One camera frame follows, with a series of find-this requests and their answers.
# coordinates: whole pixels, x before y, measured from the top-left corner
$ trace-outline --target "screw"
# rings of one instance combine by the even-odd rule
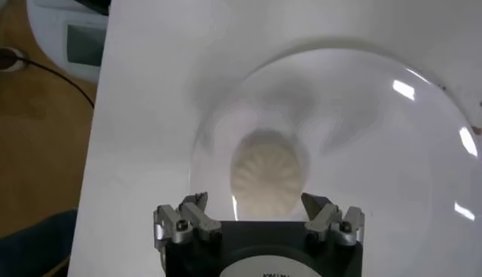
[[[352,225],[348,221],[341,221],[340,224],[340,231],[343,233],[351,233],[352,232]]]
[[[175,229],[177,231],[186,231],[188,227],[189,227],[189,223],[185,219],[181,219],[175,224]]]
[[[305,240],[307,241],[307,244],[309,244],[309,245],[317,244],[318,239],[319,239],[318,234],[314,233],[314,232],[309,232],[307,234],[307,237],[305,238]]]

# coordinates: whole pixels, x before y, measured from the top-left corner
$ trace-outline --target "white surface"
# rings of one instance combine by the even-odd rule
[[[74,0],[27,0],[30,27],[44,53],[60,68],[96,83],[100,68],[67,60],[67,25],[107,29],[108,18]]]
[[[392,53],[480,124],[481,11],[475,0],[114,1],[69,275],[160,274],[151,213],[187,193],[211,96],[286,51]]]
[[[355,50],[312,50],[269,64],[200,130],[191,185],[208,192],[207,215],[260,219],[236,195],[234,205],[230,178],[239,144],[267,127],[307,154],[304,192],[365,213],[364,276],[474,276],[482,162],[470,126],[439,87]],[[258,189],[254,195],[263,194]],[[279,199],[258,201],[284,200],[272,194]],[[290,219],[307,220],[300,202]]]

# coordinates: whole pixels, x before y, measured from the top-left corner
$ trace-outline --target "wooden floor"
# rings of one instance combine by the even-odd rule
[[[35,42],[26,0],[0,10],[0,46],[58,69]],[[96,85],[71,78],[95,99]],[[93,109],[57,76],[0,72],[0,237],[77,206]]]

